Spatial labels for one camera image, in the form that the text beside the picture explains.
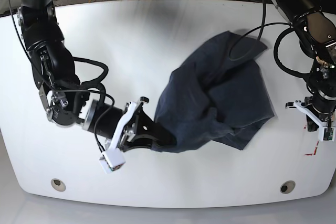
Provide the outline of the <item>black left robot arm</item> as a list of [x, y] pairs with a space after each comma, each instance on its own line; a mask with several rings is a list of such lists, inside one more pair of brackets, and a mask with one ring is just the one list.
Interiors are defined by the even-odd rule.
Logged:
[[[304, 100], [305, 108], [327, 126], [331, 133], [335, 112], [335, 25], [323, 13], [317, 0], [272, 0], [290, 24], [275, 42], [274, 59], [287, 74], [303, 79], [312, 94]], [[299, 38], [303, 53], [313, 59], [311, 70], [301, 73], [285, 67], [278, 56], [282, 39], [290, 33]]]

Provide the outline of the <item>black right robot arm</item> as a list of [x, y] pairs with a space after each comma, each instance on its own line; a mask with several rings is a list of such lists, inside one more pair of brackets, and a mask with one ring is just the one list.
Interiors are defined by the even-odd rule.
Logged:
[[107, 104], [104, 63], [78, 58], [65, 47], [54, 0], [22, 0], [18, 35], [31, 63], [47, 119], [59, 126], [78, 124], [95, 138], [114, 140], [122, 152], [135, 148], [173, 148], [176, 138], [143, 111], [148, 98], [132, 109]]

